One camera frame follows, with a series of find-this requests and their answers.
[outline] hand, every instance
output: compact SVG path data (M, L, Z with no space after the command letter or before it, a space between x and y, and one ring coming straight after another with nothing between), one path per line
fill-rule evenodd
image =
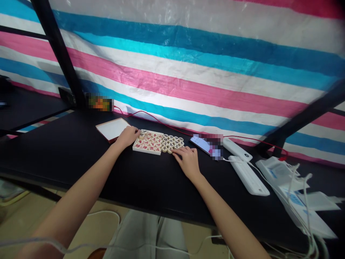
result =
M172 153L189 180L193 182L201 176L197 149L191 149L187 146L179 149L173 149Z
M118 139L114 144L119 145L121 148L125 149L131 145L137 137L140 135L140 130L133 126L127 126L120 134Z

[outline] red cable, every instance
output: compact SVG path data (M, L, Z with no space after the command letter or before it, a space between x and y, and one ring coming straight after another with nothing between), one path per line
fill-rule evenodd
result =
M145 112L145 111L141 111L141 110L140 110L140 111L135 112L135 113L133 113L133 114L131 114L131 115L125 116L125 115L123 114L122 110L121 110L119 107L117 107L117 106L114 106L114 107L115 107L115 108L118 108L118 109L120 110L120 112L122 113L123 117L125 117L125 118L128 118L128 117L130 117L130 116L133 116L134 114L136 114L136 113L138 113L138 112L143 112L143 113L146 113L146 114L152 116L152 117L155 118L159 123L162 123L163 125L167 126L168 128L171 128L171 129L173 129L173 130L176 130L176 131L178 131L178 132L180 132L180 133L182 133L182 134L184 134L184 135L193 137L193 135L191 135L191 134L184 133L184 132L182 132L182 131L179 131L178 129L175 129L175 128L173 128L173 127L171 127L171 126L169 126L169 125L167 125L167 124L161 122L161 121L160 121L159 119L157 119L155 116L153 116L153 115L151 115L151 114L149 114L149 113L147 113L147 112Z
M145 111L140 110L140 111L137 111L137 112L135 112L135 113L133 113L133 114L131 114L131 115L125 116L125 115L123 114L122 110L121 110L119 107L117 107L117 106L115 106L115 105L114 105L114 107L115 107L115 108L118 108L118 109L120 110L120 112L122 113L123 117L125 117L125 118L128 118L128 117L130 117L130 116L133 116L134 114L137 114L137 113L139 113L139 112L143 112L143 113L146 113L146 114L152 116L153 118L156 119L156 121L158 121L159 123L162 123L163 125L167 126L168 128L173 129L173 130L176 130L176 131L178 131L178 132L180 132L180 133L182 133L182 134L184 134L184 135L193 137L193 135L191 135L191 134L184 133L184 132L182 132L182 131L179 131L178 129L175 129L175 128L173 128L173 127L171 127L171 126L169 126L169 125L167 125L167 124L161 122L161 121L160 121L159 119L157 119L155 116L153 116L153 115L151 115L151 114L149 114L149 113L147 113L147 112L145 112ZM277 148L283 150L283 151L286 153L285 156L279 158L280 161L285 161L285 160L287 159L287 157L289 156L289 153L288 153L287 150L285 150L285 149L283 149L283 148L281 148L281 147L278 147L278 146L276 146L276 145L270 144L270 143L268 143L268 142L262 141L262 140L257 140L257 139L255 139L255 138L240 137L240 136L224 136L224 137L239 137L239 138L246 138L246 139L256 140L256 141L259 141L259 142L268 144L268 145L270 145L270 146L272 146L272 147L277 147Z

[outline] white stripe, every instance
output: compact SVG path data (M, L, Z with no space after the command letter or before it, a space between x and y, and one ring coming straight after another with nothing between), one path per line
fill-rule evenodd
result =
M345 142L345 132L338 129L331 129L324 126L319 126L316 124L309 123L307 126L303 127L298 131L306 135L319 137L319 138L328 138L331 140Z
M36 66L45 71L53 72L57 74L63 74L58 63L55 61L50 61L50 60L45 60L45 59L25 55L3 46L0 46L0 57L9 58L11 60L15 60L19 62L25 61L25 63ZM112 89L118 93L124 94L126 96L130 96L130 97L134 97L135 99L140 100L140 101L154 103L156 105L161 105L164 107L177 108L177 109L193 112L196 114L205 114L211 117L223 117L223 118L227 118L234 121L248 121L248 122L254 122L254 123L259 123L263 125L270 125L274 127L283 125L287 121L285 117L281 117L281 116L275 116L275 115L269 115L269 114L257 114L253 112L243 112L243 111L225 109L225 108L220 108L213 105L207 105L207 104L197 103L194 101L188 101L188 100L179 99L175 97L165 96L162 94L156 94L147 90L143 90L140 88L135 88L135 87L131 87L131 86L127 86L127 85L115 82L111 79L91 73L81 68L75 68L75 69L76 71L79 72L78 74L82 79L85 79L85 80L92 79L94 82L101 84L109 89ZM39 85L29 84L29 85L35 86L35 88L40 87L37 89L46 91L46 88L43 87L42 84L39 84ZM325 137L325 138L329 138L335 141L345 142L345 136L344 136L343 131L340 131L337 129L330 129L330 128L318 126L315 124L308 124L301 130L299 130L299 132L303 134L315 136L315 137L321 137L321 138Z
M112 61L117 65L176 77L231 91L262 95L282 100L311 103L324 92L272 80L246 76L192 63L92 45L80 37L61 30L67 47Z
M45 121L51 122L51 121L54 121L54 120L56 120L56 119L58 119L58 117L50 117L50 118L48 118L48 119L45 119Z
M124 104L124 103L116 101L116 100L114 101L114 104L116 106L120 107L123 112L127 112L130 114L139 111L139 109L133 108L128 104ZM202 126L202 125L195 124L195 123L180 122L180 121L167 119L167 118L165 118L159 114L155 114L155 113L150 113L150 114L152 114L153 116L155 116L157 119L159 119L161 122L163 122L165 124L180 127L180 128L187 128L187 129L195 130L197 132L223 134L223 136L234 135L234 136L240 136L240 137L255 138L258 140L264 140L265 139L264 136L260 136L260 135L249 135L249 134L244 134L244 133L240 133L240 132L225 131L225 130L221 130L221 129L216 128L216 127ZM135 116L140 117L140 118L144 118L144 119L147 119L150 121L156 121L153 117L151 117L145 113L137 113ZM240 139L241 141L245 141L245 142L258 143L258 141L255 141L255 140L248 140L248 139L243 139L243 138L238 138L238 139ZM286 149L289 152L301 153L301 154L307 155L309 157L314 157L314 158L318 158L321 160L327 160L327 161L331 161L334 163L345 164L345 156L339 155L339 154L324 152L324 151L320 151L320 150L317 150L314 148L309 148L309 147L296 146L296 145L292 145L289 143L285 143L284 149Z
M32 86L33 88L35 88L37 90L42 90L42 91L58 94L59 93L58 88L63 87L63 86L59 86L59 85L56 85L56 84L53 84L50 82L24 77L24 76L10 73L10 72L3 71L3 70L0 70L0 73L3 76L9 77L14 82L18 82L18 83L22 83L24 85Z
M9 16L7 14L0 14L0 25L45 35L40 23Z
M344 22L248 1L51 0L53 9L131 22L181 25L203 31L260 39L279 45L343 55Z
M284 149L286 149L289 152L301 153L301 154L304 154L313 158L317 158L320 160L327 160L334 163L345 164L344 155L329 153L325 151L320 151L315 148L302 147L302 146L297 146L297 145L293 145L289 143L285 143Z
M43 126L44 124L43 123L35 123L35 124L32 124L31 126L34 126L36 128L40 127L40 126Z
M288 121L285 117L258 114L253 112L243 112L238 110L225 109L213 105L198 103L194 101L179 99L176 97L166 96L158 93L153 93L144 89L128 86L109 78L88 72L81 68L75 68L79 77L85 80L92 80L95 83L103 85L104 87L111 89L119 94L133 97L139 101L160 105L163 107L170 107L180 109L196 114L204 114L211 117L222 117L233 121L254 122L263 125L280 126ZM309 124L299 130L299 132L315 137L325 137L335 141L345 142L344 132L318 126L315 124Z
M345 112L345 102L339 104L339 105L338 105L337 107L335 107L335 108L338 109L338 110L342 110L342 111Z
M0 46L0 58L23 62L35 66L43 71L63 75L61 67L56 61L29 56L4 46Z
M118 106L123 112L127 112L130 114L139 111L139 109L133 108L129 104L125 104L125 103L122 103L122 102L119 102L116 100L114 101L114 105ZM187 128L187 129L194 130L197 132L208 132L208 133L213 133L213 134L223 134L224 136L226 136L226 135L237 135L237 136L243 136L243 137L251 137L251 138L255 138L255 139L261 139L261 138L264 139L264 137L261 135L249 135L249 134L235 132L235 131L227 131L227 130L222 130L222 129L219 129L219 128L213 127L213 126L203 126L203 125L199 125L199 124L191 123L191 122L175 121L172 119L165 118L165 117L163 117L159 114L156 114L156 113L150 113L150 114L155 116L157 119L159 119L161 122L163 122L165 124L180 127L180 128ZM137 113L135 116L140 117L140 118L144 118L144 119L147 119L150 121L156 121L153 117L147 115L146 113Z

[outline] person's left hand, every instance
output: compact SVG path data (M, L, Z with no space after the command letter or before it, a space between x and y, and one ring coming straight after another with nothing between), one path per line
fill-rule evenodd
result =
M130 146L140 135L140 130L133 126L127 126L120 134L114 144L125 149Z

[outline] forearm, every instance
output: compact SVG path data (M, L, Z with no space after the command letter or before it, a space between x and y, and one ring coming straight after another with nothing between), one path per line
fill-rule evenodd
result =
M270 258L246 225L203 176L192 182L236 259Z
M123 147L114 143L105 154L68 190L54 206L33 236L51 237L68 247L74 235L98 199L115 161ZM63 255L50 245L29 245L18 258L49 258Z

